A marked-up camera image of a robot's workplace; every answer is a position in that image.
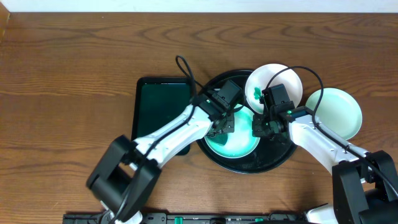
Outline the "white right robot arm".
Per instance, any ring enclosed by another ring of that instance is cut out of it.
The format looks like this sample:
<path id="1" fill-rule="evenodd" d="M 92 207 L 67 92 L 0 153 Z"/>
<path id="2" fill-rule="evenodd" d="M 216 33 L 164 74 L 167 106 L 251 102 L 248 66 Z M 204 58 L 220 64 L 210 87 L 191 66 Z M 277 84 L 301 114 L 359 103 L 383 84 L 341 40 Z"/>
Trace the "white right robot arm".
<path id="1" fill-rule="evenodd" d="M 385 151 L 369 152 L 327 128 L 305 107 L 255 114 L 254 136 L 285 137 L 332 176 L 333 203 L 305 212 L 309 223 L 397 223 L 397 171 Z"/>

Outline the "green scouring sponge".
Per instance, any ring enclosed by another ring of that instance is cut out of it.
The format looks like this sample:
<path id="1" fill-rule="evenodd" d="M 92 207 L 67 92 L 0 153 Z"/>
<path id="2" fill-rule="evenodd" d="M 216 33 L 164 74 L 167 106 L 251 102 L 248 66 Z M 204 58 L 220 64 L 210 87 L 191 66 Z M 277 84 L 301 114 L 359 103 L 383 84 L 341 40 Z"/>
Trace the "green scouring sponge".
<path id="1" fill-rule="evenodd" d="M 228 135 L 227 134 L 217 134 L 213 137 L 209 137 L 209 141 L 212 144 L 224 146 L 228 142 Z"/>

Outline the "white plate front green stain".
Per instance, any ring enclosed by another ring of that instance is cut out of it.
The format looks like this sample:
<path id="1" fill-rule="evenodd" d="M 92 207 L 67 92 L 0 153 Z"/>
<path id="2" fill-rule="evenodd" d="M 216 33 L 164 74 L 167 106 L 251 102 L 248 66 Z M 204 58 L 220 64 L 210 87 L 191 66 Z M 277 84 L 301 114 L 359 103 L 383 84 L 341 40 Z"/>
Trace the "white plate front green stain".
<path id="1" fill-rule="evenodd" d="M 228 142 L 224 146 L 212 144 L 209 136 L 205 136 L 208 147 L 217 155 L 228 159 L 237 159 L 250 154 L 259 144 L 260 138 L 252 135 L 254 113 L 243 106 L 234 114 L 234 132 L 228 133 Z"/>

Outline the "black rectangular water tray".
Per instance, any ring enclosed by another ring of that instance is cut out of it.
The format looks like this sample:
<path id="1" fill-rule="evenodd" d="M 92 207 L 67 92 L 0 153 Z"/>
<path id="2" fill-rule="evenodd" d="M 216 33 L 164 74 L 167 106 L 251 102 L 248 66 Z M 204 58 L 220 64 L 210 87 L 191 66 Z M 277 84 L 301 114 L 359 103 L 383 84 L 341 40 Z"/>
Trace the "black rectangular water tray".
<path id="1" fill-rule="evenodd" d="M 179 77 L 142 77 L 136 86 L 131 139 L 165 126 L 189 105 L 190 82 Z"/>

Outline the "white plate with green stain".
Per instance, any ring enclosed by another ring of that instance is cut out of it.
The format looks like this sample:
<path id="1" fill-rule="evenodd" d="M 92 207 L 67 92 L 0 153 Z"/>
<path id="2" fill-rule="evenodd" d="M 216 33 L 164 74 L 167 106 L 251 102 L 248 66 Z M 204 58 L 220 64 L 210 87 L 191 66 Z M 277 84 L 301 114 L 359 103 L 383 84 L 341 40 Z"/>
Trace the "white plate with green stain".
<path id="1" fill-rule="evenodd" d="M 324 88 L 316 117 L 323 130 L 329 129 L 345 140 L 354 137 L 363 122 L 358 102 L 347 92 L 337 88 Z"/>

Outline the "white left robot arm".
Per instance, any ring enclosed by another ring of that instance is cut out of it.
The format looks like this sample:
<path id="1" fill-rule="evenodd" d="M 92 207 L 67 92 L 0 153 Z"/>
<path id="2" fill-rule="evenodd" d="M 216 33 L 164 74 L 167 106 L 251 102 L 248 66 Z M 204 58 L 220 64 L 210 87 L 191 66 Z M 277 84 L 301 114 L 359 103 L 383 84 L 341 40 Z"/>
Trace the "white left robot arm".
<path id="1" fill-rule="evenodd" d="M 203 138 L 234 109 L 239 95 L 224 90 L 195 96 L 182 113 L 144 137 L 116 138 L 86 186 L 113 217 L 111 223 L 139 223 L 162 167 L 190 143 Z"/>

